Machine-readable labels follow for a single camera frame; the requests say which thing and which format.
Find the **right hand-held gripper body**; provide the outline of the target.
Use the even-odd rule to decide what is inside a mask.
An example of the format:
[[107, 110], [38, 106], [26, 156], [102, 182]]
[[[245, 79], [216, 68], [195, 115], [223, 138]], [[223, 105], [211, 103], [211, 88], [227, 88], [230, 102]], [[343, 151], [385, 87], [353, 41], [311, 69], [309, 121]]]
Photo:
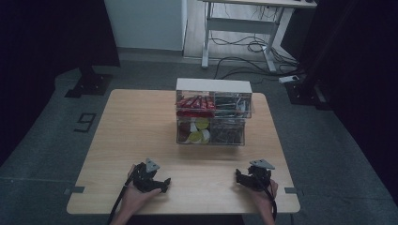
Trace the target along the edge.
[[252, 189], [257, 191], [266, 190], [270, 185], [271, 171], [275, 167], [265, 159], [252, 160], [250, 164], [248, 172], [252, 179]]

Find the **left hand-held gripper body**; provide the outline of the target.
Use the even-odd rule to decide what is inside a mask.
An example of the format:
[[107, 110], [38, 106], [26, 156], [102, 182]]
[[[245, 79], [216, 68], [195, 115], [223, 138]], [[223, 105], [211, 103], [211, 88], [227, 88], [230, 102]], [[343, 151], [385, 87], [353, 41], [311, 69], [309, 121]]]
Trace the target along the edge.
[[154, 180], [159, 168], [160, 166], [150, 158], [136, 165], [132, 172], [133, 185], [141, 192], [149, 192], [153, 189], [161, 188], [161, 182]]

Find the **clear acrylic organizer box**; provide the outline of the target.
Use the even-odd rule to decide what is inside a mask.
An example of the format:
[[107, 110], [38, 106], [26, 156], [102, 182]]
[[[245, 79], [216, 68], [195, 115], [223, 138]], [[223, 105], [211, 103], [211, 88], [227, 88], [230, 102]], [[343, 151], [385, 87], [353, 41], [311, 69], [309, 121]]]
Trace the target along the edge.
[[[176, 81], [176, 103], [182, 98], [189, 98], [194, 96], [209, 96], [213, 98], [215, 103], [216, 97], [232, 97], [232, 98], [246, 98], [251, 101], [253, 90], [251, 84], [245, 81], [228, 81], [228, 80], [211, 80], [211, 79], [188, 79], [178, 78]], [[184, 118], [196, 118], [196, 117], [181, 117], [176, 116], [176, 134], [177, 134], [177, 121]], [[245, 121], [250, 118], [223, 118], [223, 117], [212, 117], [208, 118], [210, 125], [214, 120], [217, 119], [242, 119]]]

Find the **person's left hand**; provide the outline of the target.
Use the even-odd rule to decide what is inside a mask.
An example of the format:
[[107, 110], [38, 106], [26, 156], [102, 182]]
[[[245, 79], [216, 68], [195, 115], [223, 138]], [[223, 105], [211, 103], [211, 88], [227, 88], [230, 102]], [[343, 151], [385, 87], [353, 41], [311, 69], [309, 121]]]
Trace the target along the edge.
[[138, 190], [133, 184], [128, 184], [122, 197], [122, 203], [118, 214], [130, 218], [145, 206], [150, 200], [161, 193], [160, 188], [153, 189], [149, 192]]

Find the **person's right hand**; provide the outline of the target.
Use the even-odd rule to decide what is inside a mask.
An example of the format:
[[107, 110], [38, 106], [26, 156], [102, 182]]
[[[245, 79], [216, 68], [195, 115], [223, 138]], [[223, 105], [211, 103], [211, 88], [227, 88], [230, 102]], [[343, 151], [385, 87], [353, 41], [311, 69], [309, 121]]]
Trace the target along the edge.
[[[270, 185], [267, 187], [267, 191], [273, 198], [276, 197], [277, 190], [278, 184], [274, 180], [270, 180]], [[272, 203], [267, 193], [265, 191], [254, 191], [250, 188], [248, 188], [248, 192], [259, 214], [262, 217], [272, 218]]]

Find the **pile of mesh tea bags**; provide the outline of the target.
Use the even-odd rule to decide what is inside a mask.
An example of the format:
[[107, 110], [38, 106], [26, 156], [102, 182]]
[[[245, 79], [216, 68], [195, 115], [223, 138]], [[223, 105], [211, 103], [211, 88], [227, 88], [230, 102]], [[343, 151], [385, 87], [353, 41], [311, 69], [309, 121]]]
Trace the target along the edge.
[[244, 120], [217, 119], [210, 126], [210, 142], [221, 145], [244, 145], [244, 133]]

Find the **pile of coffee capsules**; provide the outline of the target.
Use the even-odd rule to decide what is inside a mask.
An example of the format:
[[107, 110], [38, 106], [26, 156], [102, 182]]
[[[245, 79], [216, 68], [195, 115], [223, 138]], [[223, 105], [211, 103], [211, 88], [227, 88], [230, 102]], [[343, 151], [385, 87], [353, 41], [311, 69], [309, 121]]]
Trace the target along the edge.
[[206, 144], [210, 141], [210, 121], [207, 118], [184, 118], [177, 121], [178, 143]]

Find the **pile of paper sachets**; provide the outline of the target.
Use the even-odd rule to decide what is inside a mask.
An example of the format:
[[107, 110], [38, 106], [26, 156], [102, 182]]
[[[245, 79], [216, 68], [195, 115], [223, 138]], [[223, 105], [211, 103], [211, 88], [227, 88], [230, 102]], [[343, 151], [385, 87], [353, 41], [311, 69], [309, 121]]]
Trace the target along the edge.
[[244, 97], [216, 97], [215, 116], [223, 118], [251, 118], [251, 101]]

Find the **pile of red snack packets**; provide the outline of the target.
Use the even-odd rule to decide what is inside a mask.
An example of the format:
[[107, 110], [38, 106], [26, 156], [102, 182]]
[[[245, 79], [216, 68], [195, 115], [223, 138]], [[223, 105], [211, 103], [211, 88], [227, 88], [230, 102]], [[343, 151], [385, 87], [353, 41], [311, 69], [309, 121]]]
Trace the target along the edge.
[[176, 115], [181, 117], [212, 118], [215, 110], [214, 100], [209, 96], [185, 97], [176, 103]]

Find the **black stand base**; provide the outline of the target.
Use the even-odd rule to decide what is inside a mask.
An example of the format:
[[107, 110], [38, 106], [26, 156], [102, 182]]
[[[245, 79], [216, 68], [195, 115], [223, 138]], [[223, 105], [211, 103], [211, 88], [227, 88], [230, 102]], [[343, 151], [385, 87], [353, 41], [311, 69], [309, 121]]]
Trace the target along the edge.
[[103, 96], [113, 78], [111, 74], [98, 74], [89, 65], [79, 67], [81, 78], [65, 94], [66, 98], [80, 98], [82, 95]]
[[309, 87], [305, 82], [288, 82], [284, 87], [291, 104], [314, 106], [320, 111], [331, 111], [328, 95], [320, 84], [316, 83]]

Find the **white power strip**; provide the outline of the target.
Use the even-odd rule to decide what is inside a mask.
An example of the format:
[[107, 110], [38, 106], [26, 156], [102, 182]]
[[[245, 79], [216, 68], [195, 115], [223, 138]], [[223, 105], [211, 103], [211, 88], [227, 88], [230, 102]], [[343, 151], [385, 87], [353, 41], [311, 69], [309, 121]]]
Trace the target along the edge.
[[290, 83], [290, 82], [297, 82], [297, 81], [299, 81], [299, 77], [297, 75], [285, 76], [285, 77], [279, 78], [279, 83], [280, 84]]

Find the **black curtain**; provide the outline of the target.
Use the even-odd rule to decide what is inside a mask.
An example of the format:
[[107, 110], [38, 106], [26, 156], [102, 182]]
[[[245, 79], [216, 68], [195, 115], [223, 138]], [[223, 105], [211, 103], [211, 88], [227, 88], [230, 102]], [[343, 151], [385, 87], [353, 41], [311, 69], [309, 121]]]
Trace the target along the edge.
[[398, 205], [398, 0], [314, 0], [282, 46], [316, 83]]
[[33, 126], [55, 78], [119, 65], [104, 0], [0, 0], [0, 165]]

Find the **white cabinet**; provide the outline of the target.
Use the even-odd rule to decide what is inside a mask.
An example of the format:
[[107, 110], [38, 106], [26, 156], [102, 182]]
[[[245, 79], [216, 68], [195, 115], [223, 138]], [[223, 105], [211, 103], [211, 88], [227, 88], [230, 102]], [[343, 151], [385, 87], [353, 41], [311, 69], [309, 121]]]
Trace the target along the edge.
[[119, 48], [182, 51], [187, 0], [104, 0]]

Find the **white metal frame desk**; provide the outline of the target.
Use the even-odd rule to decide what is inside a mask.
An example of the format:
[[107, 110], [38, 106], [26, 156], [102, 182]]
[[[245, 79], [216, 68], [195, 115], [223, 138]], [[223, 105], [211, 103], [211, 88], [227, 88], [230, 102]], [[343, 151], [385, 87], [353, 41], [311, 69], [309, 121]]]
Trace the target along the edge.
[[[262, 48], [263, 55], [266, 58], [268, 70], [272, 73], [276, 72], [274, 61], [271, 57], [271, 49], [276, 37], [283, 12], [286, 8], [316, 8], [317, 3], [314, 0], [202, 0], [207, 3], [207, 15], [205, 16], [205, 39], [202, 48], [202, 68], [208, 67], [208, 43], [211, 31], [223, 32], [239, 32], [269, 35], [268, 43]], [[235, 4], [235, 5], [251, 5], [265, 6], [277, 8], [276, 18], [271, 22], [227, 19], [211, 16], [212, 5]]]

